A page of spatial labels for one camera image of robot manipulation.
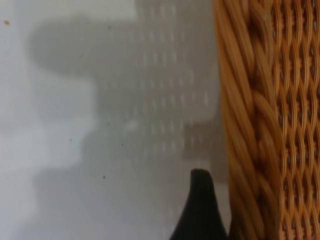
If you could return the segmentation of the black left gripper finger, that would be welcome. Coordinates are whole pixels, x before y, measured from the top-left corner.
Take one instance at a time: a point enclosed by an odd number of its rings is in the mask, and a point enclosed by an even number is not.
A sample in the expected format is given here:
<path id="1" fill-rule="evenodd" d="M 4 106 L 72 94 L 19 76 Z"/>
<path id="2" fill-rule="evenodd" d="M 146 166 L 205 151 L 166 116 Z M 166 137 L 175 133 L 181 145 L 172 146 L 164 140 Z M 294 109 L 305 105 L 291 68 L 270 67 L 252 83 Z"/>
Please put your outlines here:
<path id="1" fill-rule="evenodd" d="M 190 188 L 171 240 L 227 240 L 209 171 L 193 169 Z"/>

